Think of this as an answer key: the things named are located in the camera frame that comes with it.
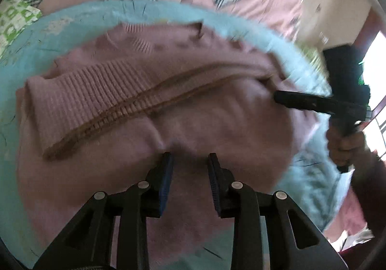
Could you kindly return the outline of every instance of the pink sweater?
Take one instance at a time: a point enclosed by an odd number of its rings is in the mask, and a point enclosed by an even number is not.
[[[31,77],[18,92],[17,179],[48,245],[104,190],[145,178],[176,156],[161,219],[148,223],[152,265],[207,240],[229,222],[214,210],[205,160],[216,152],[239,180],[269,192],[317,123],[272,92],[294,90],[273,55],[218,37],[202,24],[121,24]]]

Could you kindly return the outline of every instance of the green patterned fabric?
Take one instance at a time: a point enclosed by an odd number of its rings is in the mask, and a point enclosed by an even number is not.
[[[328,79],[329,72],[326,67],[326,61],[323,57],[323,54],[318,51],[315,47],[309,47],[305,44],[296,43],[296,46],[301,50],[302,54],[305,56],[305,58],[310,62],[312,68],[323,77]]]
[[[39,9],[22,0],[3,0],[0,3],[0,57],[20,32],[41,16]]]

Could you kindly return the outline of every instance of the metal screw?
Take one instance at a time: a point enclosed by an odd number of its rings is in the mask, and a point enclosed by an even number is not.
[[[105,198],[105,193],[104,192],[96,192],[94,194],[94,199],[95,200],[101,200],[103,198]]]
[[[276,197],[279,198],[280,200],[287,199],[287,194],[285,192],[277,192]]]
[[[236,181],[236,182],[233,182],[233,183],[232,183],[232,187],[233,187],[234,189],[242,189],[243,184],[242,184],[242,182]]]
[[[145,189],[145,188],[148,188],[149,185],[150,185],[149,182],[147,182],[147,181],[141,181],[141,182],[138,183],[138,188],[140,188],[140,189]]]

